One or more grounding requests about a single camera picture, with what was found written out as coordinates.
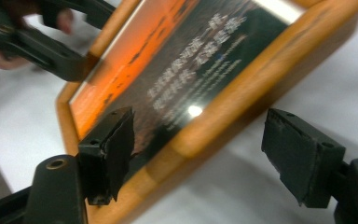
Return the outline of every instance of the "wooden frame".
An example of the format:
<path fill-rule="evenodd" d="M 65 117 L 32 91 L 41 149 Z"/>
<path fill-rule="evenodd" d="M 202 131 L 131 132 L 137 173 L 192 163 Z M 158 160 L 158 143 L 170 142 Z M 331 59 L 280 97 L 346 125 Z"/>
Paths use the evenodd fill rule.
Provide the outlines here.
<path fill-rule="evenodd" d="M 117 8 L 89 50 L 89 71 L 140 2 L 123 0 Z M 137 218 L 344 43 L 358 21 L 358 0 L 294 2 L 307 11 L 124 185 L 117 203 L 89 206 L 90 223 Z M 57 99 L 63 142 L 72 155 L 79 137 L 69 101 L 79 86 L 68 83 Z"/>

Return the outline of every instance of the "plaque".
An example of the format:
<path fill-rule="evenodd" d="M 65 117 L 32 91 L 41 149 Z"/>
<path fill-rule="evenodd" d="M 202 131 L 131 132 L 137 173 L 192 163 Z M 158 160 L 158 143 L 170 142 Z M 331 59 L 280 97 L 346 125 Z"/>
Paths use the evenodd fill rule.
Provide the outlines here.
<path fill-rule="evenodd" d="M 339 47 L 358 1 L 123 1 L 58 101 L 68 153 L 103 115 L 131 106 L 138 165 L 89 220 L 131 220 Z"/>

